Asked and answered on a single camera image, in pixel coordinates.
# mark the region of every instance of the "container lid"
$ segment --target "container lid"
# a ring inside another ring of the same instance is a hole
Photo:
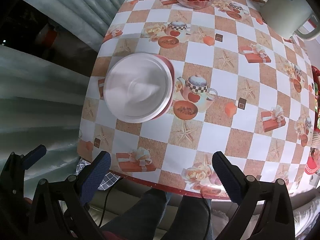
[[[129,123],[148,121],[168,104],[172,77],[167,65],[148,53],[124,57],[108,72],[103,96],[113,115]]]

